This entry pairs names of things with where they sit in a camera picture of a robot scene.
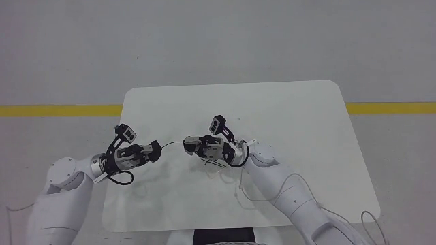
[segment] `yellow floor line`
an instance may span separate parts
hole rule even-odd
[[[0,117],[23,116],[120,116],[122,105],[21,105],[0,106]],[[347,103],[350,115],[436,114],[436,102]]]

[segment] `white table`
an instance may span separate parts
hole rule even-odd
[[[339,87],[330,81],[272,82],[131,89],[121,122],[134,143],[203,136],[222,114],[236,137],[273,146],[311,185],[317,199],[351,222],[378,204]],[[114,232],[290,225],[269,203],[237,189],[240,171],[204,165],[172,144],[160,160],[134,169],[130,186],[108,183],[103,226]],[[128,176],[119,176],[126,181]],[[244,187],[262,198],[244,173]]]

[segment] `wire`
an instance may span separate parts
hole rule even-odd
[[[313,195],[312,190],[311,190],[310,186],[307,184],[306,180],[303,178],[303,176],[301,176],[300,174],[295,173],[295,172],[293,174],[290,174],[288,177],[286,177],[286,179],[283,181],[283,184],[281,184],[281,186],[280,186],[279,192],[274,197],[272,197],[270,199],[250,199],[250,197],[246,194],[246,192],[243,189],[243,170],[240,171],[239,189],[243,192],[244,196],[250,201],[272,201],[272,200],[278,198],[278,196],[280,196],[281,190],[285,186],[287,179],[291,178],[291,176],[298,176],[298,177],[302,178],[302,180],[305,182],[307,188],[309,189],[309,192],[311,193],[312,198],[315,200],[315,202],[317,202],[317,200],[316,200],[315,196]]]
[[[183,143],[183,141],[173,141],[173,142],[170,142],[170,143],[163,145],[162,148],[165,148],[166,146],[173,144],[173,143]]]
[[[127,170],[121,170],[118,174],[120,174],[120,173],[127,173],[127,174],[129,174],[129,175],[131,176],[130,181],[129,181],[129,182],[119,182],[119,181],[115,180],[114,178],[110,177],[109,175],[107,175],[106,177],[107,177],[109,180],[113,181],[115,184],[119,184],[119,185],[129,185],[129,184],[131,184],[132,182],[134,182],[134,179],[135,179],[135,178],[134,178],[134,174],[131,173],[130,171],[127,171]]]
[[[206,162],[206,164],[207,163],[211,163],[212,165],[216,165],[217,167],[221,167],[221,168],[225,167],[225,165],[222,165],[222,164],[220,164],[220,163],[218,163],[216,161],[210,160],[210,159],[206,160],[206,159],[200,158],[200,160]]]
[[[369,234],[367,228],[365,227],[365,224],[363,223],[363,215],[368,214],[369,216],[371,216],[371,218],[373,218],[375,224],[379,227],[381,236],[383,237],[383,241],[384,241],[384,245],[388,245],[389,244],[389,240],[384,236],[384,232],[382,230],[382,227],[380,226],[379,222],[377,221],[377,219],[369,212],[369,211],[363,211],[360,214],[360,221],[362,222],[362,226],[363,229],[365,230],[365,233],[367,233],[367,235],[369,236],[369,238],[372,240],[372,242],[374,242],[375,245],[377,245],[377,243],[375,242],[375,240],[373,239],[373,237]]]
[[[173,144],[173,143],[183,143],[183,141],[173,141],[173,142],[170,142],[170,143],[168,143],[168,144],[163,145],[162,148],[165,148],[166,146],[168,146],[168,145],[170,145],[170,144]],[[129,181],[129,182],[119,182],[119,181],[115,180],[114,178],[110,177],[109,175],[107,175],[106,177],[107,177],[109,180],[113,181],[115,184],[119,184],[119,185],[129,185],[129,184],[131,184],[132,182],[134,182],[134,180],[135,180],[134,174],[131,173],[130,171],[127,171],[127,170],[121,170],[120,172],[118,172],[118,174],[120,174],[120,173],[127,173],[127,174],[129,174],[130,177],[131,177],[130,181]]]
[[[226,157],[224,157],[224,161],[230,166],[230,167],[233,167],[233,168],[235,168],[235,167],[242,167],[243,165],[245,165],[245,163],[247,162],[247,160],[248,160],[248,157],[250,156],[250,148],[247,146],[247,153],[245,154],[245,158],[244,158],[244,161],[241,163],[241,164],[239,164],[239,165],[233,165],[233,164],[231,164],[229,161],[227,161],[227,159],[226,159]]]
[[[31,206],[33,206],[34,203],[29,204],[28,206],[25,206],[23,208],[19,208],[19,209],[13,209],[13,208],[9,208],[8,206],[6,206],[6,214],[7,214],[7,228],[9,231],[9,245],[12,245],[12,224],[11,224],[11,215],[10,212],[17,212],[17,211],[21,211],[24,209],[27,209]]]
[[[309,192],[310,192],[310,194],[311,194],[313,200],[315,201],[315,203],[317,204],[317,206],[318,206],[319,208],[324,209],[325,211],[327,211],[327,212],[329,212],[329,213],[331,213],[331,214],[334,214],[335,216],[338,216],[339,218],[342,218],[344,221],[346,221],[346,222],[350,225],[350,227],[354,228],[353,225],[350,223],[350,221],[347,220],[345,217],[341,216],[340,214],[338,214],[338,213],[336,213],[336,212],[333,212],[332,210],[329,210],[329,209],[325,208],[325,207],[324,207],[324,206],[323,206],[323,205],[322,205],[322,204],[321,204],[321,203],[320,203],[320,202],[315,198],[315,195],[313,194],[312,189],[311,189],[311,187],[309,186],[309,184],[307,183],[307,181],[305,180],[305,178],[304,178],[303,176],[301,176],[300,174],[296,173],[296,172],[294,172],[294,173],[292,173],[292,174],[290,174],[290,175],[288,175],[288,176],[286,177],[286,179],[283,181],[283,184],[281,185],[281,187],[280,187],[280,189],[279,189],[279,192],[278,192],[274,197],[272,197],[271,199],[251,199],[251,198],[246,194],[246,192],[245,192],[244,189],[243,189],[243,169],[240,170],[240,183],[239,183],[239,189],[243,192],[244,196],[245,196],[248,200],[250,200],[250,201],[254,201],[254,202],[257,202],[257,201],[272,201],[272,200],[276,199],[278,196],[280,196],[280,194],[281,194],[281,190],[282,190],[283,187],[285,186],[285,183],[286,183],[287,179],[289,179],[291,176],[294,176],[294,175],[300,177],[300,178],[305,182],[306,187],[308,188],[308,190],[309,190]],[[384,232],[383,232],[383,230],[382,230],[382,227],[381,227],[380,224],[378,223],[377,219],[376,219],[376,218],[375,218],[375,217],[374,217],[374,216],[373,216],[369,211],[366,211],[366,210],[365,210],[365,211],[363,211],[363,212],[360,214],[360,222],[362,223],[363,229],[365,230],[365,232],[367,233],[367,235],[369,236],[369,238],[371,239],[371,241],[374,243],[374,245],[377,245],[377,242],[375,242],[375,240],[373,239],[373,237],[369,234],[367,228],[365,227],[365,224],[363,223],[363,215],[364,215],[364,214],[369,214],[369,216],[371,216],[371,218],[373,218],[375,224],[377,224],[377,226],[379,227],[379,230],[380,230],[381,236],[383,237],[384,245],[389,245],[389,241],[388,241],[388,239],[385,237]]]

